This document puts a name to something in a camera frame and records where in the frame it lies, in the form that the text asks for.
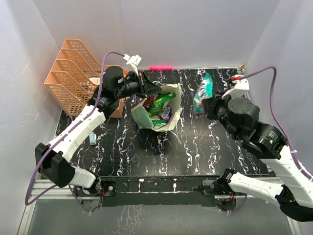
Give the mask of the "teal Fox's candy bag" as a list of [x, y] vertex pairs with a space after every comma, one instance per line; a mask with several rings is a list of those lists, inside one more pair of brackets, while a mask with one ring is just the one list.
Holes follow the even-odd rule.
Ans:
[[210, 74], [206, 73], [193, 98], [193, 113], [196, 118], [204, 114], [202, 101], [213, 96], [214, 82]]

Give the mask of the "green Fox's candy bag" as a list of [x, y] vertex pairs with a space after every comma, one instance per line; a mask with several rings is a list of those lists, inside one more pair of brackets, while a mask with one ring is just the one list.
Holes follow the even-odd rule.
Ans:
[[149, 117], [158, 115], [167, 106], [169, 101], [175, 97], [175, 93], [158, 93], [148, 111]]

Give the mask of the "green paper gift bag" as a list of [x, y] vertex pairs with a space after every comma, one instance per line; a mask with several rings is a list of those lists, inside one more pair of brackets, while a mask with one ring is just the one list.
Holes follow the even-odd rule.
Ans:
[[161, 84], [159, 88], [160, 92], [143, 99], [132, 109], [132, 117], [140, 129], [170, 132], [177, 138], [174, 130], [182, 112], [181, 85]]

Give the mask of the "green spring tea candy bag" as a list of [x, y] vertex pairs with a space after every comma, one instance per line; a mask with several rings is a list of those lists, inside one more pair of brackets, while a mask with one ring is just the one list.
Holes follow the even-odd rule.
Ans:
[[153, 116], [150, 118], [152, 124], [153, 124], [153, 129], [157, 130], [167, 124], [167, 122], [163, 119], [160, 119], [158, 116]]

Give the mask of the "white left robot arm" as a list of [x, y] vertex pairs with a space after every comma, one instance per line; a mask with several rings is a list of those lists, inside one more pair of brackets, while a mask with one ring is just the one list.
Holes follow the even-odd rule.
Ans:
[[73, 154], [90, 133], [111, 116], [120, 99], [132, 95], [150, 97], [161, 90], [142, 72], [131, 71], [124, 75], [120, 67], [108, 67], [79, 116], [48, 144], [36, 146], [38, 172], [60, 188], [71, 185], [84, 188], [90, 195], [98, 194], [101, 179], [88, 170], [73, 166]]

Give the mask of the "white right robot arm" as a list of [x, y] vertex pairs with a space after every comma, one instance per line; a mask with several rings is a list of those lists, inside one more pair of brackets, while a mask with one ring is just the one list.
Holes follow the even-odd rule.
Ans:
[[245, 97], [231, 97], [216, 93], [202, 101], [204, 114], [218, 120], [227, 133], [242, 142], [242, 148], [267, 164], [281, 184], [270, 183], [244, 176], [226, 169], [204, 190], [209, 193], [230, 194], [240, 192], [272, 203], [286, 216], [299, 221], [313, 220], [313, 182], [297, 168], [289, 143], [273, 125], [259, 121], [260, 109]]

